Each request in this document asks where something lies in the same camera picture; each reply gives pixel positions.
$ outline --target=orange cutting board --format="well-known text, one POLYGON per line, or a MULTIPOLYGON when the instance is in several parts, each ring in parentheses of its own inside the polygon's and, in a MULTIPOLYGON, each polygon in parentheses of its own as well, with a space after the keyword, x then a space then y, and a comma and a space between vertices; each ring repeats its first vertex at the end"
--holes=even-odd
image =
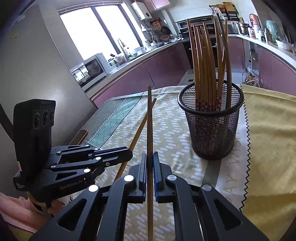
POLYGON ((223 4, 228 12, 236 12, 232 2, 223 2, 223 4))

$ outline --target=round metal pin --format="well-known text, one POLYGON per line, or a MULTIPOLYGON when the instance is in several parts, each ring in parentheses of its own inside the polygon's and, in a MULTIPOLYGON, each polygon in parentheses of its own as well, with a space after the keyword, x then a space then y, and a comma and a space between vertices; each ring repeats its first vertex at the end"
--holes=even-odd
POLYGON ((211 190, 212 190, 212 187, 211 187, 211 185, 209 185, 209 184, 204 184, 204 185, 202 186, 202 188, 203 188, 203 190, 205 190, 205 191, 211 191, 211 190))
POLYGON ((124 177, 124 180, 125 180, 126 182, 130 182, 130 181, 132 181, 133 179, 134 179, 133 175, 126 175, 126 176, 124 177))
POLYGON ((174 180, 177 179, 177 177, 175 175, 171 174, 171 175, 167 176, 167 179, 170 180, 170 181, 174 181, 174 180))
POLYGON ((90 192, 95 192, 95 191, 97 191, 99 189, 99 187, 97 186, 97 185, 90 185, 89 186, 89 191, 90 192))

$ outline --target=black zigzag stitching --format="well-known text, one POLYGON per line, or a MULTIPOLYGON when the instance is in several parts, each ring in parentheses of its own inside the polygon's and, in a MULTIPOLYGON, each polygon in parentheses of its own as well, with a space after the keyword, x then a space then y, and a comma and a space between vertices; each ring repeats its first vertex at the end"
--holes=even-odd
POLYGON ((250 162, 249 162, 249 160, 250 160, 250 134, 249 134, 249 131, 250 131, 250 129, 249 129, 249 122, 248 122, 248 116, 247 116, 247 110, 246 110, 246 103, 244 102, 244 115, 245 115, 245 118, 246 118, 246 125, 247 125, 247 133, 248 133, 248 135, 247 135, 247 138, 248 138, 248 165, 247 165, 247 168, 248 168, 248 170, 247 170, 247 176, 246 176, 246 180, 247 180, 247 182, 245 183, 245 186, 246 186, 246 188, 244 189, 244 191, 245 191, 245 194, 244 194, 244 200, 242 200, 242 206, 239 208, 239 210, 240 210, 240 212, 242 213, 242 208, 244 207, 244 201, 246 201, 246 199, 247 199, 247 194, 248 194, 248 192, 247 192, 247 188, 248 188, 248 182, 249 182, 249 180, 248 180, 248 177, 250 176, 249 175, 249 170, 250 170, 250 168, 249 168, 249 165, 250 165, 250 162))

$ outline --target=window frame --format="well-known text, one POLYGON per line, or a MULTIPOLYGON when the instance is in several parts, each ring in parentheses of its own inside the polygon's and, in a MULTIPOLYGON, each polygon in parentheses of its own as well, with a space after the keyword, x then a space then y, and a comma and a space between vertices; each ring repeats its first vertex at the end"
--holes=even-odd
MULTIPOLYGON (((121 4, 108 4, 110 6, 117 6, 120 10, 120 12, 122 13, 122 15, 124 16, 125 20, 127 21, 129 27, 131 28, 133 34, 135 35, 140 47, 143 47, 143 44, 142 44, 142 40, 140 38, 140 36, 138 35, 134 25, 132 24, 131 20, 129 19, 128 15, 126 14, 126 12, 124 11, 123 7, 121 6, 121 4)), ((73 12, 73 11, 76 11, 76 10, 79 10, 79 9, 82 9, 82 8, 90 8, 94 15, 96 16, 97 20, 99 21, 100 25, 102 26, 104 32, 106 33, 108 39, 110 40, 112 46, 114 47, 115 51, 117 54, 120 54, 121 53, 121 50, 118 48, 117 44, 115 43, 115 40, 113 39, 111 33, 109 32, 109 30, 107 29, 104 21, 102 20, 102 18, 100 17, 99 13, 97 12, 96 10, 96 7, 101 7, 102 5, 93 5, 93 6, 85 6, 85 7, 80 7, 80 8, 76 8, 76 9, 73 9, 73 10, 69 10, 69 11, 65 11, 63 13, 60 13, 60 15, 63 15, 63 14, 66 14, 66 13, 69 13, 69 12, 73 12)))

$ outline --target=wire mesh basket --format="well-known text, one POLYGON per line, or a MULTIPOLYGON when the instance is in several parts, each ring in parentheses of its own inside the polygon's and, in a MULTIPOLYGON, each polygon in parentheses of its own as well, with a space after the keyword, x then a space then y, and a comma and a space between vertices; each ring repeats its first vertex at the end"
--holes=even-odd
POLYGON ((242 90, 231 86, 231 106, 226 109, 226 81, 223 83, 219 111, 197 111, 194 83, 178 95, 178 104, 185 111, 194 152, 203 159, 219 160, 227 156, 234 146, 239 109, 244 102, 242 90))

